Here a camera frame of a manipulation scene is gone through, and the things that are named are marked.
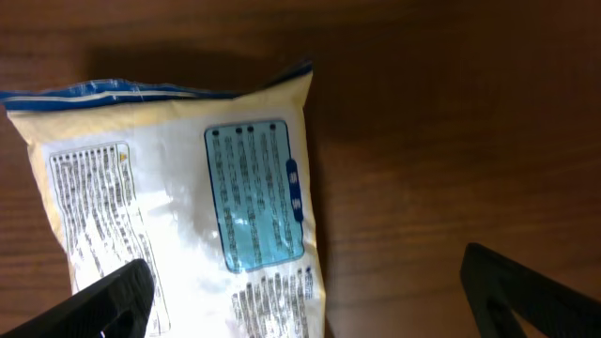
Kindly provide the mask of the yellow snack bag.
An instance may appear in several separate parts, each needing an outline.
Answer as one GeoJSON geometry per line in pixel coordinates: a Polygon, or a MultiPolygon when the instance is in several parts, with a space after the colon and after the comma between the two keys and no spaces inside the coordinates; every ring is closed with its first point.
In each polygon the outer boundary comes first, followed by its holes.
{"type": "Polygon", "coordinates": [[[251,92],[95,80],[5,91],[71,289],[136,258],[150,337],[321,337],[304,62],[251,92]]]}

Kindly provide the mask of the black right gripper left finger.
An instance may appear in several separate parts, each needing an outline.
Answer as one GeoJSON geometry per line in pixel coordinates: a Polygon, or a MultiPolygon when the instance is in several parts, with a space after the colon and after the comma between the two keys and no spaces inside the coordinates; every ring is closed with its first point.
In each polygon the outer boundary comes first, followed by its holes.
{"type": "Polygon", "coordinates": [[[148,264],[134,259],[3,338],[144,338],[155,285],[148,264]]]}

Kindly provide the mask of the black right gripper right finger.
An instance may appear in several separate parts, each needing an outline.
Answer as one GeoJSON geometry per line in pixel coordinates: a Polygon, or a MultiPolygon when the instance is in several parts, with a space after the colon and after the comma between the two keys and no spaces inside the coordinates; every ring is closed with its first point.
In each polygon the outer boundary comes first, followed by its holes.
{"type": "Polygon", "coordinates": [[[520,315],[547,337],[598,337],[600,302],[494,252],[466,246],[460,279],[483,337],[523,337],[520,315]]]}

